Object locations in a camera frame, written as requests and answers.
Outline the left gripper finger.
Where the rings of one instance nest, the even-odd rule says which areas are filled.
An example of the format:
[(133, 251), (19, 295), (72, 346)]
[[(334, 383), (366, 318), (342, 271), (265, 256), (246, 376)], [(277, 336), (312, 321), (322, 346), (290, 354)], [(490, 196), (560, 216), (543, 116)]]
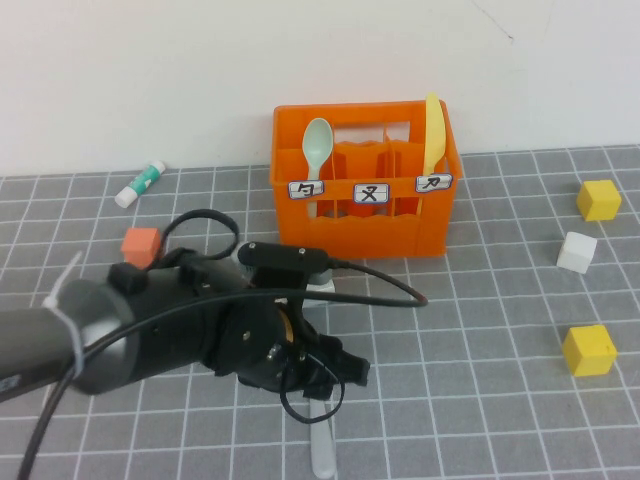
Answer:
[(327, 401), (333, 393), (334, 386), (335, 379), (331, 376), (308, 378), (302, 395), (308, 399)]
[(334, 365), (345, 383), (359, 387), (368, 385), (370, 363), (365, 358), (353, 355), (340, 346), (334, 355)]

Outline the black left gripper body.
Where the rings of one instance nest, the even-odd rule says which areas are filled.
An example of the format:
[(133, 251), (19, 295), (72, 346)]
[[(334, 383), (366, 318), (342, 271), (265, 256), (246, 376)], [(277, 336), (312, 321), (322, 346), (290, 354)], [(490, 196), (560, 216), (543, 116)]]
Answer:
[(301, 303), (276, 299), (269, 303), (268, 390), (283, 396), (301, 392), (308, 378), (331, 376), (335, 387), (345, 382), (334, 365), (342, 343), (319, 333), (304, 317)]

